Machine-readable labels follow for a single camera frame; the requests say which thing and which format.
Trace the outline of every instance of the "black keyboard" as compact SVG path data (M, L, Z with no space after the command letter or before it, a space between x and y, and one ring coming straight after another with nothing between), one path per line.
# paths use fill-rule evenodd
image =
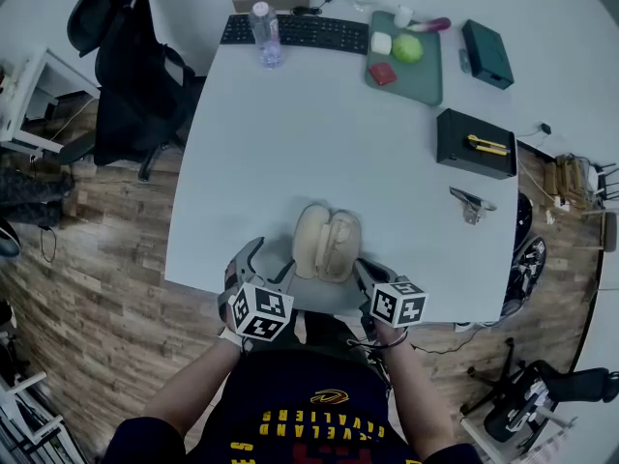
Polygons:
M281 44L327 48L368 55L369 26L315 15L278 15ZM246 14L231 15L221 44L255 44Z

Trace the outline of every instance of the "green cutting board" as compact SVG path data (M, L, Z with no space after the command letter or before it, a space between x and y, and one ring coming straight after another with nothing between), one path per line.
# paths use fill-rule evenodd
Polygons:
M396 60L394 55L368 53L366 67L366 84L370 88L379 89L394 95L417 100L418 102L436 106L443 101L443 65L441 61L441 38L438 33L413 33L394 26L394 15L376 11L372 14L369 25L369 37L375 32L388 34L393 39L401 33L408 33L422 42L424 58L417 64L405 64ZM398 77L395 82L379 86L371 76L368 68L374 64L387 62Z

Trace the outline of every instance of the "cavaliers logo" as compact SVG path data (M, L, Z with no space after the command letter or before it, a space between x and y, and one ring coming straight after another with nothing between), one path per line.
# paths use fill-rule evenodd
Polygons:
M348 393L336 389L327 389L326 391L317 391L316 395L309 401L317 405L335 405L341 404L348 400Z

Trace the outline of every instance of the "water bottle cap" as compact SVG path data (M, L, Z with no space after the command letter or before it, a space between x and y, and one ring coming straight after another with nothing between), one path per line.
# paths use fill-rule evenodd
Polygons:
M269 13L269 4L266 2L256 2L253 4L252 10L258 17L264 17Z

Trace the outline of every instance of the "white cube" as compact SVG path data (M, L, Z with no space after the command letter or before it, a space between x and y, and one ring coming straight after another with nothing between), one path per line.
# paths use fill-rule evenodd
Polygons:
M371 297L371 314L394 328L421 323L427 293L412 282L377 283Z
M228 300L232 306L236 333L273 341L290 322L293 301L292 296L244 283L238 294Z

